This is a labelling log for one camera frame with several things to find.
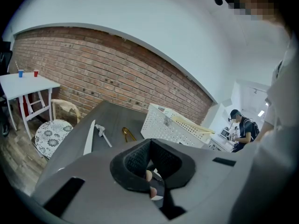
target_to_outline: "wooden chair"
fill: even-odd
[[[69,122],[62,119],[56,119],[56,105],[60,106],[66,112],[73,110],[77,116],[77,123],[79,123],[81,119],[78,108],[71,102],[60,99],[52,99],[51,103],[54,119],[42,124],[37,129],[35,135],[37,150],[47,158],[51,158],[63,139],[73,129]]]
[[[81,119],[81,114],[78,110],[78,108],[72,104],[69,101],[66,100],[62,100],[62,99],[52,99],[51,100],[52,103],[52,110],[53,110],[53,118],[56,119],[56,108],[55,105],[60,106],[64,111],[66,112],[70,112],[70,110],[74,110],[74,112],[76,113],[77,116],[77,123],[79,123],[80,119]]]

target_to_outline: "white table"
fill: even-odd
[[[12,120],[15,130],[17,130],[17,128],[15,126],[14,118],[13,118],[11,110],[10,110],[9,101],[12,99],[15,99],[15,98],[19,98],[22,118],[24,121],[24,125],[26,128],[27,134],[31,140],[32,137],[31,137],[31,134],[29,131],[27,121],[31,120],[32,118],[34,118],[35,116],[39,115],[40,113],[42,113],[46,110],[49,110],[50,120],[52,120],[52,108],[51,108],[52,89],[59,87],[60,84],[50,81],[40,75],[38,75],[37,77],[34,77],[33,72],[23,73],[22,78],[19,77],[18,73],[0,76],[0,84],[2,86],[2,89],[3,89],[6,99],[7,99],[9,115],[10,115],[10,118]],[[41,91],[43,91],[43,90],[49,91],[49,97],[48,97],[49,103],[47,106],[45,105],[42,95],[41,95]],[[34,92],[38,92],[39,100],[35,101],[33,103],[30,103],[29,99],[28,99],[28,94],[31,94]],[[24,111],[24,106],[23,106],[23,96],[25,96],[27,107],[28,107],[28,112],[30,114],[27,117],[25,116],[25,111]],[[31,106],[38,102],[42,103],[42,109],[33,112]]]

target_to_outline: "white cabinet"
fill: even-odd
[[[218,142],[211,138],[209,142],[209,148],[213,150],[223,151],[223,152],[231,152],[233,149],[233,146],[229,142]]]

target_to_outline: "kitchen counter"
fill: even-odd
[[[228,141],[220,134],[216,134],[214,137],[211,137],[211,140],[220,146],[220,150],[222,149],[222,151],[231,152],[232,148],[234,147],[234,143],[232,141]]]

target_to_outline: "white plastic basket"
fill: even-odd
[[[145,139],[164,139],[187,146],[202,147],[210,141],[212,130],[201,127],[172,109],[150,104],[142,126]]]

